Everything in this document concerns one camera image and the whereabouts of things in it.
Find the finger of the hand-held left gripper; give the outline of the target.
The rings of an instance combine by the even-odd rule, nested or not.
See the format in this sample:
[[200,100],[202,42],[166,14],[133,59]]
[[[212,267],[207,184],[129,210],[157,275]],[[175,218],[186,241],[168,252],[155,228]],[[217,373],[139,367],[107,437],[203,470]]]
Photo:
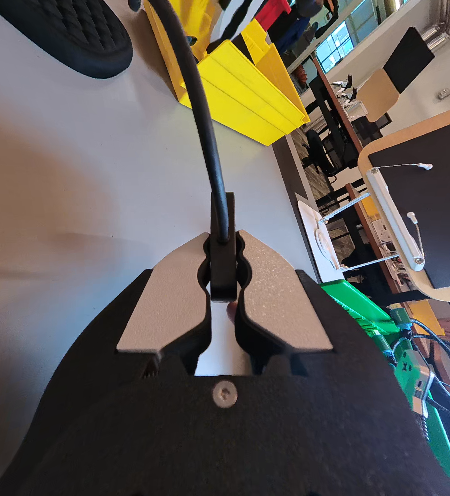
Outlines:
[[219,1],[218,19],[211,30],[211,41],[233,40],[245,27],[244,1]]
[[232,39],[240,34],[268,1],[240,1],[232,17]]

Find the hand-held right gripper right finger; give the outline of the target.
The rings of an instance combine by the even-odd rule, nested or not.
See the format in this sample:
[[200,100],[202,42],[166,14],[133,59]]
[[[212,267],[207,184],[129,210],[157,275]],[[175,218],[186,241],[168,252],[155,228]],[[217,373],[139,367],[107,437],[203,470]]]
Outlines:
[[236,275],[240,286],[235,338],[253,374],[274,356],[289,361],[333,351],[333,345],[294,267],[245,230],[236,232]]

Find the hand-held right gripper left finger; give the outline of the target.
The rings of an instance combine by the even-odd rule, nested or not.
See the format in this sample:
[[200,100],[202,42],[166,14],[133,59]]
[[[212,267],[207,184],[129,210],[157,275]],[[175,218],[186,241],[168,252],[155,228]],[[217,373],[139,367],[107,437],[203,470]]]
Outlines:
[[119,353],[178,356],[188,373],[212,339],[209,233],[178,247],[157,265],[117,343]]

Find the green plastic bin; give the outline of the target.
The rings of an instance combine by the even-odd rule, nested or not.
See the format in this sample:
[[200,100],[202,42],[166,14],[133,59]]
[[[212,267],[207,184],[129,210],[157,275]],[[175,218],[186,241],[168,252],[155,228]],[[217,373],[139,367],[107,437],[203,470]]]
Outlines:
[[414,413],[418,426],[436,459],[450,478],[450,384],[436,373],[434,350],[450,358],[450,342],[440,338],[408,312],[393,305],[385,311],[345,280],[325,282],[321,288],[363,328],[394,370],[397,353],[414,349],[429,364],[435,379],[427,399],[428,418]]

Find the yellow plastic bin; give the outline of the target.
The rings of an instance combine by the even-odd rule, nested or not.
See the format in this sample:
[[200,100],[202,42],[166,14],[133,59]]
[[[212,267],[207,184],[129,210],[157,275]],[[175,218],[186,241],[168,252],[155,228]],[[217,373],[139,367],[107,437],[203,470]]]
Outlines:
[[211,41],[219,1],[169,1],[202,80],[211,118],[263,145],[309,122],[277,48],[254,18],[233,40]]

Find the red plastic bin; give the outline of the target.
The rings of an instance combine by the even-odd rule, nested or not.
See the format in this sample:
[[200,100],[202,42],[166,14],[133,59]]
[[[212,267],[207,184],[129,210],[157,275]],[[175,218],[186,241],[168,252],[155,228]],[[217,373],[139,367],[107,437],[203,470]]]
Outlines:
[[255,14],[255,19],[267,31],[284,12],[291,12],[290,1],[264,1]]

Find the window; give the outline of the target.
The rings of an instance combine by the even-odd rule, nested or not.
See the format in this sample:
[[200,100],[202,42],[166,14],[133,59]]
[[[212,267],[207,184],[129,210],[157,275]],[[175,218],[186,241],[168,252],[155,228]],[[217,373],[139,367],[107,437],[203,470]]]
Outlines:
[[328,73],[352,50],[354,44],[346,22],[342,22],[316,49],[316,58],[324,73]]

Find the wooden desk with black legs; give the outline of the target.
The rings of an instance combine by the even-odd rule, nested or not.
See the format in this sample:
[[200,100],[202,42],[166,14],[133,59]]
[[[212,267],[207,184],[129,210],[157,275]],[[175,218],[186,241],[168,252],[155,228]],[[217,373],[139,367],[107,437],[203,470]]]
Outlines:
[[328,127],[327,138],[322,140],[322,144],[325,141],[330,142],[331,151],[328,152],[328,156],[337,158],[336,165],[341,166],[338,171],[354,169],[358,165],[358,157],[363,145],[316,56],[309,58],[313,61],[317,72],[309,87]]

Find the black and silver desk gadget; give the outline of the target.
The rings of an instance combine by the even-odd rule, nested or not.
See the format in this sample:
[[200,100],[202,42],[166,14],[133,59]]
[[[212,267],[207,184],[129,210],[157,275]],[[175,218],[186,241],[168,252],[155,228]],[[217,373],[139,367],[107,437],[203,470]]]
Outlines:
[[355,101],[358,89],[353,86],[352,75],[348,74],[345,80],[331,82],[331,87],[339,103],[346,107],[350,102]]

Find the black padded wrist rest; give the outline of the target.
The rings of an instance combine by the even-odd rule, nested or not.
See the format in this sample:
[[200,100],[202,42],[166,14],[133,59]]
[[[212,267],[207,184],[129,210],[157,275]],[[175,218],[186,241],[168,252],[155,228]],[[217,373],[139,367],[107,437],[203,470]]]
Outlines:
[[113,78],[133,58],[130,36],[105,1],[0,1],[0,15],[72,70]]

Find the black office chair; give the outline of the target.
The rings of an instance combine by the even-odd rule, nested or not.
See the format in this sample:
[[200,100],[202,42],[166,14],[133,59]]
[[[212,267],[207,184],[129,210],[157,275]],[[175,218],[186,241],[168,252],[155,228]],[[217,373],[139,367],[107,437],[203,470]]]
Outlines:
[[316,172],[322,172],[326,177],[336,177],[336,168],[329,160],[318,133],[314,129],[310,129],[305,135],[308,143],[309,158]]

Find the black board with tan rim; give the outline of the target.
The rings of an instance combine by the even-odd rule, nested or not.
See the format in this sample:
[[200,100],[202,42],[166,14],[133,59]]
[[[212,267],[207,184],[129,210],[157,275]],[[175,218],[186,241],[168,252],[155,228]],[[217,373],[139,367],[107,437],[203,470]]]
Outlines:
[[450,302],[450,110],[371,142],[358,170],[415,289]]

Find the black and tan wall panel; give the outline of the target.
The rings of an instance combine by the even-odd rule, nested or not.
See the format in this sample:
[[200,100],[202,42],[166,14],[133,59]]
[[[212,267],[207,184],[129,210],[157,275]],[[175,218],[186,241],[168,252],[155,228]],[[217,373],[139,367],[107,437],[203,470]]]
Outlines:
[[357,98],[376,122],[392,108],[400,95],[434,59],[419,32],[410,27],[384,64],[358,88]]

